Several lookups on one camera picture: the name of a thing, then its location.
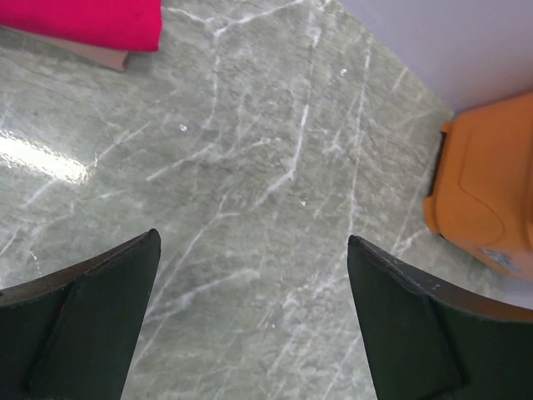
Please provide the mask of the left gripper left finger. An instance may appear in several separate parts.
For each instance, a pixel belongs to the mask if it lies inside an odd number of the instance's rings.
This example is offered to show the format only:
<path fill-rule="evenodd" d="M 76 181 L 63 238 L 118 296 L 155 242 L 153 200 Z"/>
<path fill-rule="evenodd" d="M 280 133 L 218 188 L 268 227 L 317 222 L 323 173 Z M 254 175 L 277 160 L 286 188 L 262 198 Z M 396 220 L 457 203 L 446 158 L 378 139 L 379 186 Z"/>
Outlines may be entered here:
<path fill-rule="evenodd" d="M 1 291 L 3 399 L 119 399 L 161 256 L 151 229 Z"/>

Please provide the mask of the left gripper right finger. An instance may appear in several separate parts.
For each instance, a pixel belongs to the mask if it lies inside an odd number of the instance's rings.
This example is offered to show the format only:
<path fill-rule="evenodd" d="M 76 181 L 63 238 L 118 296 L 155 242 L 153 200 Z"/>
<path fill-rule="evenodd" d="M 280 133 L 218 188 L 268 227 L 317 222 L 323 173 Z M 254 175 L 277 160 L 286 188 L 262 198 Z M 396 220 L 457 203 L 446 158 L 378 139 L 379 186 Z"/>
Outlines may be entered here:
<path fill-rule="evenodd" d="M 530 399 L 532 311 L 351 236 L 347 270 L 380 399 Z"/>

